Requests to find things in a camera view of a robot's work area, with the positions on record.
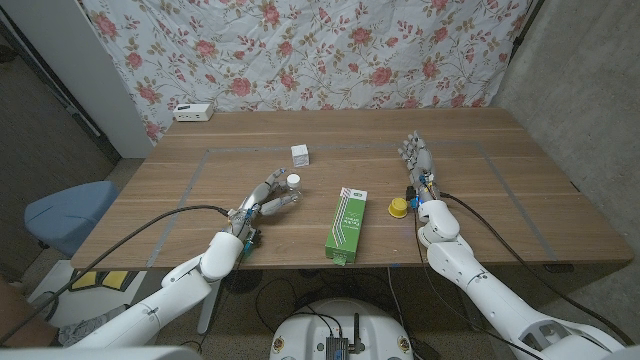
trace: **yellow cup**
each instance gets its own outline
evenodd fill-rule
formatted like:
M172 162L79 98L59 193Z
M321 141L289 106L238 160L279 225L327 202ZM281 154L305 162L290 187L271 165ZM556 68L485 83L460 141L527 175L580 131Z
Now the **yellow cup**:
M403 198L395 198L391 200L391 205L389 205L389 214L398 219L407 216L407 201Z

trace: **white bottle cap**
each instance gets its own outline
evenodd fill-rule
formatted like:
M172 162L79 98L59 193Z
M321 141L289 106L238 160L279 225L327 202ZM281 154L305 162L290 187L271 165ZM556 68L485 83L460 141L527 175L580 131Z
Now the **white bottle cap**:
M300 187L300 176L298 176L297 174L291 174L287 176L287 186L289 186L291 189L297 189L298 187Z

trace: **gray tape line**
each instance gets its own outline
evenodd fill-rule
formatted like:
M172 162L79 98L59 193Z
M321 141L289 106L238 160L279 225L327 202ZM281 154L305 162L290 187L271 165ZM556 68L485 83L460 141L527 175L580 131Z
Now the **gray tape line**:
M502 177L502 175L500 174L500 171L498 170L496 165L493 163L493 161L491 161L491 158L489 157L487 152L484 151L484 148L480 143L475 143L475 144L476 144L476 147L478 148L478 151L480 151L482 156L484 156L484 159L487 161L487 164L489 164L489 167L491 168L495 176L498 178L498 181L500 181L500 184L502 184L502 188L504 188L504 191L507 192L507 195L509 195L509 198L511 198L511 201L513 201L513 204L516 206L518 211L520 211L520 214L524 218L524 221L527 223L527 225L529 225L529 228L531 229L531 231L533 231L533 234L536 236L536 238L538 238L538 242L540 243L540 246L542 246L542 248L547 253L547 255L551 258L551 260L558 261L558 257L556 256L556 253L551 248L551 245L549 245L549 243L547 242L547 239L545 239L544 235L542 235L542 233L540 232L540 229L538 229L538 227L533 222L533 220L531 220L531 218L529 217L529 214L527 213L527 210L524 209L524 207L522 206L522 204L520 203L516 195L513 193L513 191L511 191L511 188L507 184L507 181Z
M196 184L196 181L198 181L198 178L200 177L200 173L202 172L202 169L204 168L204 164L207 162L208 157L209 157L209 150L204 152L204 156L202 156L202 159L200 159L200 163L198 164L196 171L193 173L193 176L191 176L189 185L187 185L187 188L184 191L184 194L182 194L182 198L180 198L180 202L178 202L179 208L183 207L184 204L187 202L187 198L191 193L191 189L193 189L193 186ZM171 232L173 225L178 219L178 214L180 213L173 214L169 219L169 223L167 224L167 227L165 227L164 232L160 236L160 239L158 239L156 246L153 248L153 251L151 252L151 256L149 257L149 260L147 260L147 267L151 267L151 265L153 265L153 263L156 261L156 258L160 254L160 250L162 250L162 246L167 241L167 238L169 237L169 233Z
M547 253L547 255L549 255L549 257L551 259L557 260L557 257L555 255L555 253L553 252L553 250L551 249L551 246L549 245L547 240L544 238L542 233L540 233L540 230L538 230L538 228L534 224L533 220L531 220L531 218L527 214L527 212L524 209L524 207L522 207L522 204L520 204L520 202L516 198L516 196L513 193L513 191L511 191L511 188L509 188L509 185L507 185L507 182L504 180L504 178L502 177L502 175L500 174L500 172L498 171L496 166L493 164L493 162L489 158L489 155L487 155L487 153L484 151L484 148L482 147L482 145L480 145L477 142L468 141L468 140L427 141L427 144L432 144L432 145L436 145L436 144L438 144L438 145L463 144L463 143L464 144L473 144L478 148L478 150L480 151L482 156L487 161L487 164L489 165L489 167L491 168L491 170L493 171L495 176L498 178L498 180L502 184L502 187L505 189L505 191L509 195L509 198L511 198L511 200L515 204L516 208L520 211L522 217L525 219L527 225L529 225L529 227L531 228L533 233L538 238L538 241L540 242L540 245L545 249L545 252ZM395 147L399 147L399 146L402 146L402 143L354 144L354 145L346 145L346 144L345 145L317 145L317 146L309 146L309 149L311 149L311 150L339 150L339 149L395 148ZM191 193L191 189L193 188L195 183L198 181L198 178L200 177L200 173L202 172L202 169L204 168L204 165L206 164L207 159L209 158L209 155L211 153L253 152L253 151L288 151L290 149L291 149L291 147L288 147L288 146L251 147L251 148L211 148L211 149L207 149L207 151L205 151L205 153L204 153L204 156L200 160L200 163L198 164L198 167L196 168L195 172L193 173L193 175L191 177L191 181L189 181L189 184L187 185L187 188L185 189L184 194L182 195L182 198L180 199L180 202L178 203L178 207L182 207L186 203L187 198L189 197L189 194ZM167 241L167 238L169 237L169 233L171 232L173 226L175 225L175 222L176 222L179 214L180 213L176 213L173 216L171 216L171 218L169 219L169 223L167 224L164 232L162 233L162 235L158 239L158 242L156 243L156 246L153 249L153 251L151 253L151 256L149 257L149 260L147 261L147 267L151 267L153 265L153 263L155 262L156 258L158 257L158 255L160 254L160 250L162 250L162 246Z

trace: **small white cube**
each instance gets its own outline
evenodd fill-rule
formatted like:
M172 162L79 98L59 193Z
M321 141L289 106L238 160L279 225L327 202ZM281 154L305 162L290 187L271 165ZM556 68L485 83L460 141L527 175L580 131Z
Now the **small white cube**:
M292 146L291 156L293 157L294 167L309 165L309 151L306 144Z

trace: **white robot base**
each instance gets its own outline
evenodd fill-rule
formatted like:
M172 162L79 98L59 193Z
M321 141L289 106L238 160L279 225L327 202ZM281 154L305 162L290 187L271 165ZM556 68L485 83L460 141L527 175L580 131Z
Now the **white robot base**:
M325 320L331 326L334 339L328 339L329 327L319 316L291 316L276 330L269 359L413 359L407 332L379 308L348 298L320 300L310 307L340 323L342 340L338 324L330 318ZM303 307L298 312L311 313L311 309Z

